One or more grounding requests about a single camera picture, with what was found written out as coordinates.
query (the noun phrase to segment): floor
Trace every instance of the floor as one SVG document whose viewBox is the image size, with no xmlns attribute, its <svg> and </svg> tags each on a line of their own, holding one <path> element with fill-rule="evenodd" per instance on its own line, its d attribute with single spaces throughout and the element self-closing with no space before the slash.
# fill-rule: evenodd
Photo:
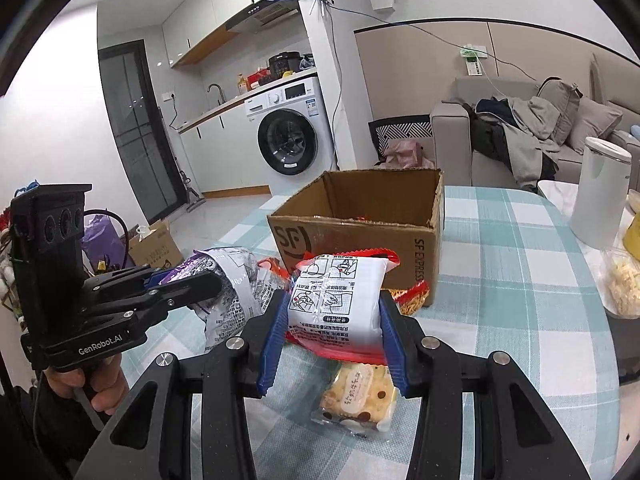
<svg viewBox="0 0 640 480">
<path fill-rule="evenodd" d="M 212 247 L 214 242 L 270 198 L 271 195 L 255 195 L 207 200 L 204 205 L 171 221 L 169 231 L 182 256 L 188 258 L 194 249 Z"/>
<path fill-rule="evenodd" d="M 184 213 L 170 222 L 170 231 L 183 256 L 194 249 L 207 249 L 270 195 L 217 198 L 191 213 Z M 640 381 L 620 388 L 620 437 L 614 471 L 625 463 L 640 441 Z"/>
</svg>

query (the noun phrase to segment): printed instructions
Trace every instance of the printed instructions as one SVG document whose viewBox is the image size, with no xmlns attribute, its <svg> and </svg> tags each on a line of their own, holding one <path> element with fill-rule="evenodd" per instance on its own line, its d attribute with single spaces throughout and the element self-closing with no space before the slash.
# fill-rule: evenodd
<svg viewBox="0 0 640 480">
<path fill-rule="evenodd" d="M 378 351 L 378 297 L 386 264 L 383 258 L 316 258 L 302 269 L 291 294 L 290 332 L 301 342 Z"/>
</svg>

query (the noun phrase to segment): kitchen counter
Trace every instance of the kitchen counter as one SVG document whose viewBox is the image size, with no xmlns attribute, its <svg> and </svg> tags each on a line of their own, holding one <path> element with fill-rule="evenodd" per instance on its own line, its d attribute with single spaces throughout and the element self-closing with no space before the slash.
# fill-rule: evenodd
<svg viewBox="0 0 640 480">
<path fill-rule="evenodd" d="M 276 88 L 278 86 L 282 86 L 286 83 L 291 83 L 292 81 L 296 81 L 297 79 L 302 79 L 305 77 L 309 77 L 313 74 L 317 74 L 318 70 L 316 68 L 308 68 L 306 70 L 303 70 L 302 72 L 297 72 L 294 75 L 284 78 L 284 79 L 278 79 L 277 81 L 274 81 L 272 83 L 269 83 L 267 85 L 264 86 L 260 86 L 258 88 L 256 88 L 255 90 L 251 90 L 250 92 L 247 92 L 246 94 L 242 94 L 241 96 L 238 97 L 234 97 L 233 99 L 229 99 L 229 101 L 222 103 L 220 106 L 213 108 L 213 110 L 209 110 L 208 112 L 203 113 L 200 117 L 194 119 L 193 121 L 188 121 L 187 123 L 184 123 L 182 125 L 182 127 L 180 128 L 180 130 L 178 131 L 179 134 L 183 134 L 184 132 L 187 132 L 189 130 L 191 130 L 192 128 L 199 126 L 200 124 L 202 124 L 205 121 L 208 121 L 209 119 L 216 117 L 218 115 L 220 115 L 223 112 L 226 112 L 227 110 L 230 110 L 231 108 L 235 108 L 239 105 L 244 104 L 244 102 L 248 99 L 251 98 L 255 95 L 261 94 L 267 90 L 270 90 L 272 88 Z"/>
</svg>

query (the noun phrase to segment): washing machine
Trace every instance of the washing machine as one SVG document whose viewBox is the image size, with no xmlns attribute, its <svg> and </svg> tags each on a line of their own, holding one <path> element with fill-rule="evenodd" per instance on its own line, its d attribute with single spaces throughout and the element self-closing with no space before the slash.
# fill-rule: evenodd
<svg viewBox="0 0 640 480">
<path fill-rule="evenodd" d="M 296 192 L 336 169 L 334 143 L 316 76 L 272 88 L 244 102 L 255 125 L 272 194 Z"/>
</svg>

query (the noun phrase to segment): sf logo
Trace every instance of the sf logo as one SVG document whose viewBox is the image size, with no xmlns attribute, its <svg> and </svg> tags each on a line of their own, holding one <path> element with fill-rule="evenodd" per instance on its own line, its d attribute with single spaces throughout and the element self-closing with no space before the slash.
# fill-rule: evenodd
<svg viewBox="0 0 640 480">
<path fill-rule="evenodd" d="M 301 260 L 305 251 L 311 252 L 311 241 L 303 227 L 276 226 L 273 232 L 278 237 L 280 249 L 287 256 Z"/>
</svg>

